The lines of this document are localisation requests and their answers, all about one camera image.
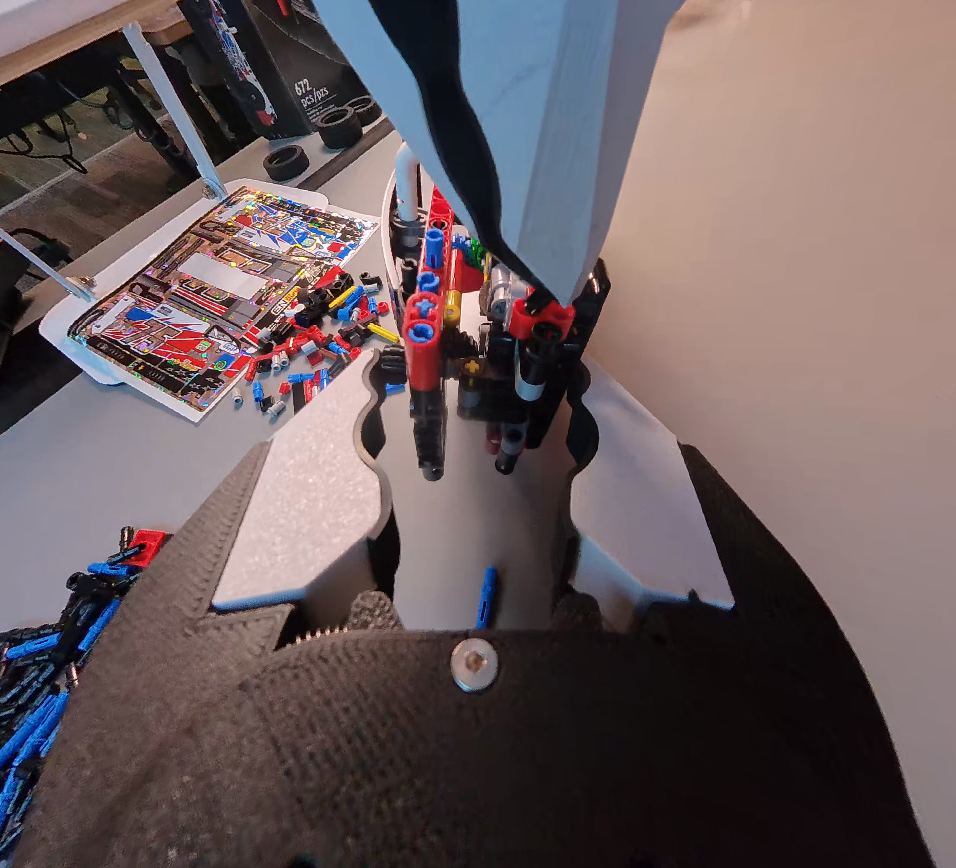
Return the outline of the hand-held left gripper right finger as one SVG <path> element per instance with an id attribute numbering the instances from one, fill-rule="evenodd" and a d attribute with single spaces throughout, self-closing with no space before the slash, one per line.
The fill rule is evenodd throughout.
<path id="1" fill-rule="evenodd" d="M 655 603 L 735 599 L 676 436 L 584 357 L 569 378 L 573 460 L 556 528 L 556 590 L 633 631 Z"/>

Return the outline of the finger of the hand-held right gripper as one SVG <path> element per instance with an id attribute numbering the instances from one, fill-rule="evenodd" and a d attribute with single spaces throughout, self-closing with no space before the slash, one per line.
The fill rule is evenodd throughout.
<path id="1" fill-rule="evenodd" d="M 533 0 L 311 0 L 465 226 L 541 279 L 517 233 L 542 117 Z"/>
<path id="2" fill-rule="evenodd" d="M 684 0 L 457 0 L 464 93 L 501 197 L 504 244 L 561 303 L 607 234 L 663 30 Z"/>

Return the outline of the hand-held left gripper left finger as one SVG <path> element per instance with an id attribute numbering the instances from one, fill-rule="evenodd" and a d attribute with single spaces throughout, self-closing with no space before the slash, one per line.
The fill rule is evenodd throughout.
<path id="1" fill-rule="evenodd" d="M 217 612 L 298 603 L 348 612 L 394 593 L 397 524 L 377 462 L 386 442 L 379 352 L 363 351 L 272 435 L 212 595 Z"/>

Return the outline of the lego car model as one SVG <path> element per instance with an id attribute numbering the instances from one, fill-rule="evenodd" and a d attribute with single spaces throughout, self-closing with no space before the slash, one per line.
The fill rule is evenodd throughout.
<path id="1" fill-rule="evenodd" d="M 418 465 L 425 479 L 445 470 L 447 383 L 456 415 L 481 422 L 502 475 L 541 446 L 611 291 L 599 259 L 570 304 L 538 293 L 491 255 L 436 186 L 422 207 L 421 164 L 407 143 L 397 152 L 383 202 L 383 248 L 392 257 Z"/>

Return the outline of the black lego set box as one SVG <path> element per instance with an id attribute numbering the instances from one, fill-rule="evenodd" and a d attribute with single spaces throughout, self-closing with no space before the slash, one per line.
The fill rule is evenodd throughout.
<path id="1" fill-rule="evenodd" d="M 322 112 L 371 95 L 311 0 L 183 0 L 180 9 L 263 138 L 315 133 Z"/>

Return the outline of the pile of mixed coloured pieces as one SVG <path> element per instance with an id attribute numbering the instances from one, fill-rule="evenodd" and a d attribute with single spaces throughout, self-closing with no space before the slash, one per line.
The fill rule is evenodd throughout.
<path id="1" fill-rule="evenodd" d="M 353 277 L 336 269 L 317 285 L 293 288 L 290 304 L 264 328 L 253 328 L 254 349 L 233 407 L 250 394 L 255 408 L 275 422 L 288 405 L 299 411 L 366 348 L 384 343 L 379 367 L 387 396 L 405 391 L 407 370 L 381 276 Z"/>

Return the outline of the holographic sticker sheet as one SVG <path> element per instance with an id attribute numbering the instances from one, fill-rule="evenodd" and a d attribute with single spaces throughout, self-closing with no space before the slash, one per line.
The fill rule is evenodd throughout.
<path id="1" fill-rule="evenodd" d="M 316 286 L 379 229 L 376 217 L 244 186 L 104 299 L 68 335 L 126 384 L 192 423 L 245 374 L 253 328 Z"/>

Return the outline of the pile of black blue pins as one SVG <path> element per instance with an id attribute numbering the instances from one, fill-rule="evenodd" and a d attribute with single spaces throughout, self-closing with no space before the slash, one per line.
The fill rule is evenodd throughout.
<path id="1" fill-rule="evenodd" d="M 54 623 L 1 634 L 1 865 L 11 866 L 65 710 L 92 650 L 172 533 L 123 527 L 118 549 L 66 580 Z"/>

